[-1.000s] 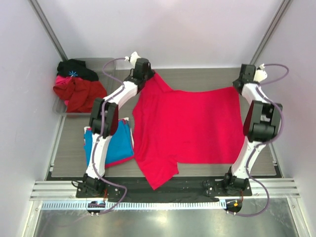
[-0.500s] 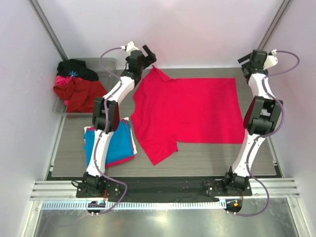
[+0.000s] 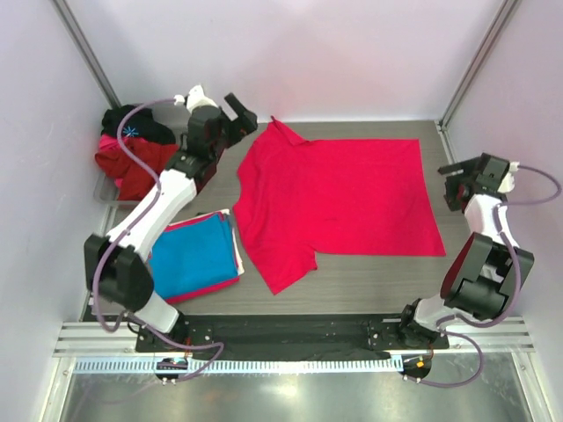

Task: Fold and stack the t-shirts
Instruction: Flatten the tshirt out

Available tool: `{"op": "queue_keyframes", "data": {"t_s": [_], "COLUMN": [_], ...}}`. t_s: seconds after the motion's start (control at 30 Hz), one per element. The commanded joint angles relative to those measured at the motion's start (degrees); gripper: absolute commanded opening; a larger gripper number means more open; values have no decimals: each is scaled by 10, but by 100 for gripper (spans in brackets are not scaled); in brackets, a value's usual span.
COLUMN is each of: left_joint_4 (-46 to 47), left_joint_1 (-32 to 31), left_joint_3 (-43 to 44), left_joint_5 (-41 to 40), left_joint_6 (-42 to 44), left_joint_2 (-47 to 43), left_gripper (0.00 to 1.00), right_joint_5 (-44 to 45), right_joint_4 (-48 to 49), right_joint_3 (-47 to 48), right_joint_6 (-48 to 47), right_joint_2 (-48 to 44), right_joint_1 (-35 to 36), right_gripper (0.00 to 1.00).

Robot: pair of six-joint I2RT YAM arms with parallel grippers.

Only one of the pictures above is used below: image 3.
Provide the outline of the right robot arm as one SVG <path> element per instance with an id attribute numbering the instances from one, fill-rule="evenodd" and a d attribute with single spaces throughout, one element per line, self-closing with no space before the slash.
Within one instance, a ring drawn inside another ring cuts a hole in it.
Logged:
<path id="1" fill-rule="evenodd" d="M 463 214 L 471 234 L 440 292 L 405 306 L 396 327 L 402 345 L 430 346 L 456 319 L 488 328 L 505 318 L 535 261 L 508 226 L 505 206 L 517 170 L 516 162 L 487 153 L 439 168 L 445 202 Z"/>

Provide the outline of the crimson pink t-shirt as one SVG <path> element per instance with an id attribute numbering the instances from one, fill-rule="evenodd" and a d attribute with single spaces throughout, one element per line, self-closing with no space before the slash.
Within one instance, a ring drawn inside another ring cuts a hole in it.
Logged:
<path id="1" fill-rule="evenodd" d="M 238 167 L 242 245 L 279 294 L 318 254 L 442 257 L 416 139 L 308 140 L 271 120 Z"/>

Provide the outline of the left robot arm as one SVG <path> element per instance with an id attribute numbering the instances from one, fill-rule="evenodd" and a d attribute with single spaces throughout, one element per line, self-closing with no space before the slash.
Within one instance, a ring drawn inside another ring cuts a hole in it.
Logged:
<path id="1" fill-rule="evenodd" d="M 224 100 L 236 114 L 234 119 L 199 85 L 186 96 L 171 98 L 171 104 L 187 109 L 189 119 L 183 144 L 160 173 L 118 141 L 155 185 L 117 227 L 104 236 L 91 235 L 84 243 L 85 282 L 92 298 L 121 305 L 122 317 L 157 331 L 157 341 L 170 351 L 186 343 L 184 317 L 156 292 L 147 260 L 172 218 L 216 174 L 223 152 L 258 128 L 256 113 L 234 93 Z"/>

